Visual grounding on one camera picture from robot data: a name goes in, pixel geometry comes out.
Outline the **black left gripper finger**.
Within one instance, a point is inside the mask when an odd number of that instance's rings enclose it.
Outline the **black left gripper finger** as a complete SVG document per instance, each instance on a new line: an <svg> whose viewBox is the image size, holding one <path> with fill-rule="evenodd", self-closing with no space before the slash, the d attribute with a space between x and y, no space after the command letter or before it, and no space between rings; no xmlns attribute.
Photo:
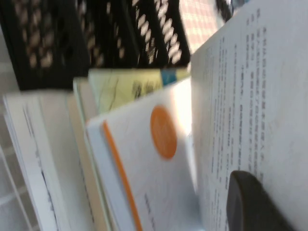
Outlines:
<svg viewBox="0 0 308 231"><path fill-rule="evenodd" d="M230 175L227 205L230 231L293 231L251 173L235 170Z"/></svg>

